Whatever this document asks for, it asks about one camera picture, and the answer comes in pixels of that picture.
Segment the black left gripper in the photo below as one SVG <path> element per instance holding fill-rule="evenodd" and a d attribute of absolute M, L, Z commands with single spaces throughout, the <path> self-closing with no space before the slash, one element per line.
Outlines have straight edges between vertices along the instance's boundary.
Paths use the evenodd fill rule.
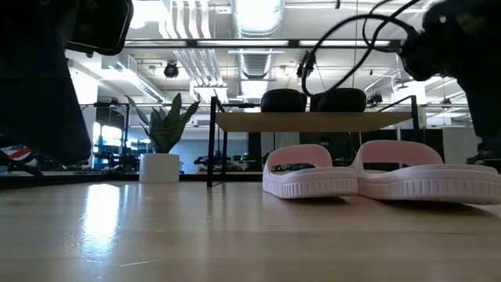
<path fill-rule="evenodd" d="M 86 162 L 92 141 L 65 51 L 117 55 L 133 12 L 126 0 L 1 0 L 1 137 Z"/>

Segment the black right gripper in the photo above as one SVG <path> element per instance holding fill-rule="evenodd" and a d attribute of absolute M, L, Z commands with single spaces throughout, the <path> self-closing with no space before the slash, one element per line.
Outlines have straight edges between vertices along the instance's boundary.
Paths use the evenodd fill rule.
<path fill-rule="evenodd" d="M 437 2 L 422 28 L 402 45 L 404 69 L 418 81 L 436 74 L 464 81 L 476 135 L 499 138 L 500 81 L 483 77 L 500 69 L 500 0 Z"/>

